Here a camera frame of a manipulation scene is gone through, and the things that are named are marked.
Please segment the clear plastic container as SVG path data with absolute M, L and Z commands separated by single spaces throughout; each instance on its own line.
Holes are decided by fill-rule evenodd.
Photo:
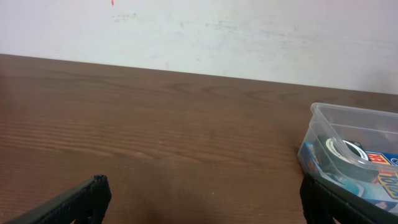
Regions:
M 311 111 L 301 148 L 326 135 L 354 165 L 397 173 L 397 114 L 326 103 L 314 103 Z M 301 148 L 298 159 L 303 168 Z

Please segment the green round-logo box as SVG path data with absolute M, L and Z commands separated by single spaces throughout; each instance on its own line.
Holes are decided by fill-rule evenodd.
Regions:
M 340 148 L 326 135 L 318 135 L 313 144 L 315 157 L 323 172 L 340 175 L 363 182 L 374 182 L 379 172 L 363 169 L 351 163 L 341 154 Z

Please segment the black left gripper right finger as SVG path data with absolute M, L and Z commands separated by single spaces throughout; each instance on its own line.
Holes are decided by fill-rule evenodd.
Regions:
M 303 177 L 300 198 L 308 224 L 397 223 L 396 215 L 310 173 Z

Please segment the blue cool fever box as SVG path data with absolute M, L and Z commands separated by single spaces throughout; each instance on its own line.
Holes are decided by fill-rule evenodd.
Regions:
M 333 184 L 365 199 L 383 210 L 397 214 L 397 173 L 378 171 L 374 182 L 351 179 L 343 174 L 333 175 L 323 172 L 318 165 L 313 148 L 314 142 L 305 142 L 300 157 L 303 168 L 332 182 Z

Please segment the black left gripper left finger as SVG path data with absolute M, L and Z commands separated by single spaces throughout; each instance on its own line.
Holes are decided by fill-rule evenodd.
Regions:
M 12 220 L 11 224 L 102 224 L 111 190 L 105 175 L 95 175 Z

